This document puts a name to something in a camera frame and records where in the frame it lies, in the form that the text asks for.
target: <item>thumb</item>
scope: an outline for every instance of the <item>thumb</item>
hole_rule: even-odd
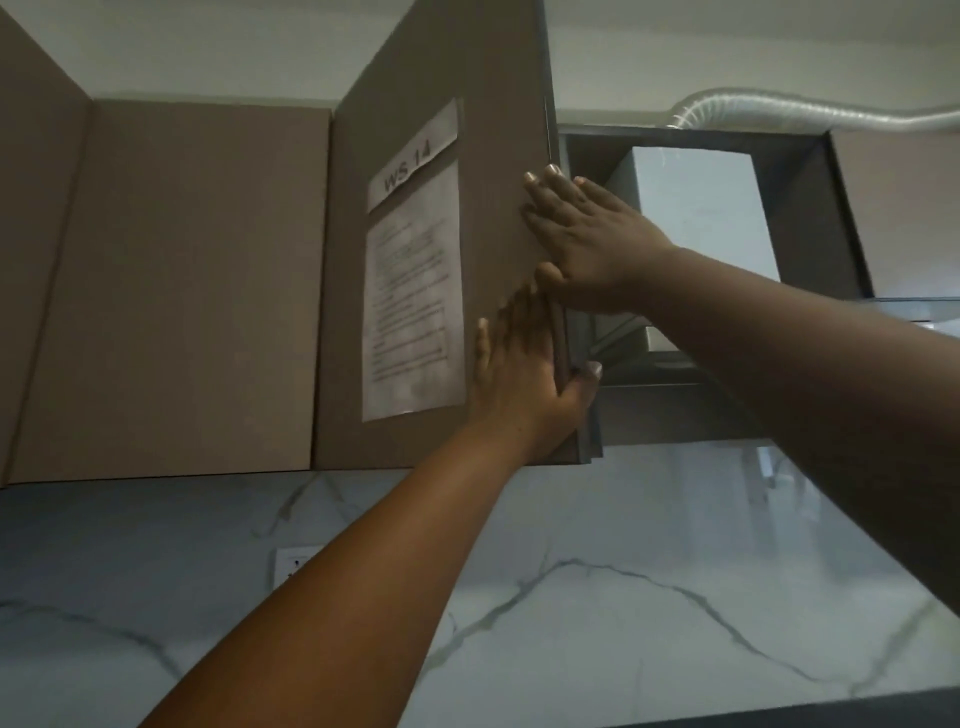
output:
[[[555,296],[558,300],[561,300],[564,295],[564,290],[566,289],[566,279],[564,274],[560,272],[558,268],[553,263],[540,263],[537,266],[537,270],[534,271],[534,278],[537,280],[537,287],[549,294],[550,296]]]
[[[580,422],[587,408],[593,404],[597,390],[600,389],[601,376],[603,365],[599,361],[589,361],[577,376],[567,383],[564,393],[560,395],[564,408],[577,422]]]

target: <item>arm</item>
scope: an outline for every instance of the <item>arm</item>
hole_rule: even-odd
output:
[[[555,261],[541,287],[646,316],[960,612],[960,341],[675,247],[581,178],[548,168],[525,184]]]
[[[394,726],[457,575],[500,491],[583,417],[598,379],[562,394],[543,295],[481,321],[468,424],[278,589],[142,728]]]

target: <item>person's right arm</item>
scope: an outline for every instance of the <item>person's right arm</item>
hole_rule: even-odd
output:
[[[960,614],[960,341],[676,247],[582,178],[525,186],[543,289],[648,318]]]

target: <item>person's left hand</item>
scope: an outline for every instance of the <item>person's left hand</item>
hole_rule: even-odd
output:
[[[524,285],[492,327],[486,319],[477,327],[468,427],[524,464],[549,455],[577,428],[602,375],[600,364],[589,362],[557,391],[549,310],[546,297]]]

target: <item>cabinet door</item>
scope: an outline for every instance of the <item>cabinet door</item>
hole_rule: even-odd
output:
[[[460,107],[457,141],[368,213],[367,189],[374,175],[452,99]],[[469,378],[477,319],[492,316],[542,260],[517,209],[524,201],[522,174],[550,161],[555,131],[539,0],[417,0],[336,109],[315,467],[413,466],[466,417],[460,405],[363,422],[361,347],[370,227],[457,160]],[[563,341],[557,350],[565,352]],[[568,374],[565,356],[558,374],[561,380]],[[580,460],[576,438],[551,460]]]
[[[832,137],[874,295],[960,297],[960,134]]]
[[[309,468],[329,117],[95,105],[12,480]]]
[[[80,163],[90,102],[0,9],[0,485]]]

